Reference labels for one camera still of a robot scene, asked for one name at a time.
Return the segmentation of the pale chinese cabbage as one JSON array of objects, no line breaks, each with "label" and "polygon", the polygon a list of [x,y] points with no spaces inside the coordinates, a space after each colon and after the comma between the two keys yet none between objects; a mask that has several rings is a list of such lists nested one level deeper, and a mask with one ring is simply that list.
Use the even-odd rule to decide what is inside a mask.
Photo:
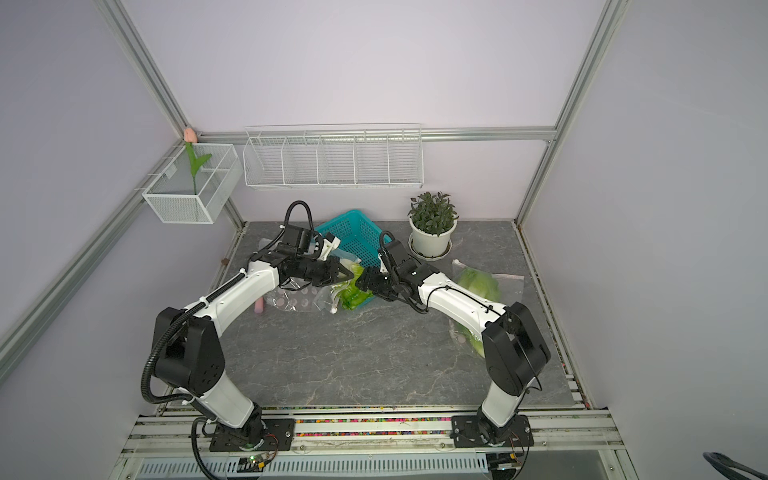
[{"label": "pale chinese cabbage", "polygon": [[355,310],[373,299],[373,294],[369,291],[363,291],[356,286],[356,280],[364,273],[364,267],[360,264],[353,264],[348,267],[353,273],[353,279],[339,284],[332,289],[335,299],[345,310]]}]

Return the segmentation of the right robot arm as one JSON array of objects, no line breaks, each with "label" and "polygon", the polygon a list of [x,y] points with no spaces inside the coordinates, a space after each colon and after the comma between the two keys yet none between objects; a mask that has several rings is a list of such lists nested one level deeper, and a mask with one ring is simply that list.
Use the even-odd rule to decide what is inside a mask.
[{"label": "right robot arm", "polygon": [[490,387],[475,414],[451,418],[454,446],[530,446],[530,423],[519,408],[529,390],[542,388],[539,375],[551,352],[529,308],[494,302],[458,285],[412,256],[389,231],[379,235],[379,257],[381,265],[364,270],[358,289],[420,314],[443,313],[482,343]]}]

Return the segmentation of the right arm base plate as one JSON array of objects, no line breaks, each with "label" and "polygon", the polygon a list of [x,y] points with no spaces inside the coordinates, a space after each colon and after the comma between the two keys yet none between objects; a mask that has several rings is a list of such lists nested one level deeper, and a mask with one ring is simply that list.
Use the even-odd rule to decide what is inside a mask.
[{"label": "right arm base plate", "polygon": [[457,448],[530,447],[532,428],[527,416],[517,414],[499,427],[481,413],[451,417],[450,438]]}]

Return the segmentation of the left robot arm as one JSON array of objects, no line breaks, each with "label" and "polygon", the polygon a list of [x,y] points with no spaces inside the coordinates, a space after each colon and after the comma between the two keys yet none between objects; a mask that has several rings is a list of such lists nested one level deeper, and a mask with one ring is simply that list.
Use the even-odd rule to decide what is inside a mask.
[{"label": "left robot arm", "polygon": [[161,311],[141,374],[143,399],[153,405],[186,402],[238,447],[260,446],[267,435],[262,409],[228,377],[220,339],[248,307],[292,279],[317,288],[353,279],[333,254],[340,244],[331,233],[285,219],[278,235],[230,280],[182,309]]}]

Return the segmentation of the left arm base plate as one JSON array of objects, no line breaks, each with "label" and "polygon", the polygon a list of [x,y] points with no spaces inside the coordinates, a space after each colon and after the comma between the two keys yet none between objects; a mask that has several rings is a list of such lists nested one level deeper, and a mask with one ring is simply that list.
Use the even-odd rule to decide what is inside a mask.
[{"label": "left arm base plate", "polygon": [[217,425],[209,444],[211,452],[288,451],[296,422],[288,418],[257,418],[238,429]]}]

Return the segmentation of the clear pink-trim zipper bag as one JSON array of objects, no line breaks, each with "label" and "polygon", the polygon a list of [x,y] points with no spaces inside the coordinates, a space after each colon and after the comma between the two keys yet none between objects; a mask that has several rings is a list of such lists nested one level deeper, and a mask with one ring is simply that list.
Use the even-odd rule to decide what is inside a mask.
[{"label": "clear pink-trim zipper bag", "polygon": [[[525,280],[522,275],[489,273],[472,268],[458,259],[452,261],[451,267],[452,280],[475,295],[505,305],[522,300]],[[482,341],[475,338],[468,328],[456,321],[451,321],[450,329],[450,335],[455,343],[465,347],[471,346],[476,356],[485,358]]]}]

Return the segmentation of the green chinese cabbage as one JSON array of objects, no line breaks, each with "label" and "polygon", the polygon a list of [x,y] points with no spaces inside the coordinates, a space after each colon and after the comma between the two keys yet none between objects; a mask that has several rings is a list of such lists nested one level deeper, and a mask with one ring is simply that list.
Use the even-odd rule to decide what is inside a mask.
[{"label": "green chinese cabbage", "polygon": [[459,325],[457,329],[459,331],[459,335],[462,338],[462,341],[470,345],[477,355],[479,355],[481,358],[484,358],[485,351],[484,351],[482,339],[475,337],[472,334],[472,332],[466,327]]},{"label": "green chinese cabbage", "polygon": [[462,288],[489,301],[501,301],[501,289],[499,283],[488,272],[473,268],[465,268],[459,274],[456,283]]}]

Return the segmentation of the clear pink-dotted zipper bag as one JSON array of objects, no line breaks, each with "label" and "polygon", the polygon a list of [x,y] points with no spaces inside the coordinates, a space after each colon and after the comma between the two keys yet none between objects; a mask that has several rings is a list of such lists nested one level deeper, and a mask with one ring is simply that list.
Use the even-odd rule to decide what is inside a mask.
[{"label": "clear pink-dotted zipper bag", "polygon": [[[353,264],[360,264],[360,262],[344,258],[340,259],[340,266],[346,270]],[[345,309],[335,299],[332,289],[339,284],[353,279],[353,273],[350,270],[348,271],[351,276],[341,272],[342,282],[321,287],[313,286],[307,280],[291,279],[284,288],[279,287],[265,294],[263,296],[264,305],[283,312],[328,312],[336,314]]]}]

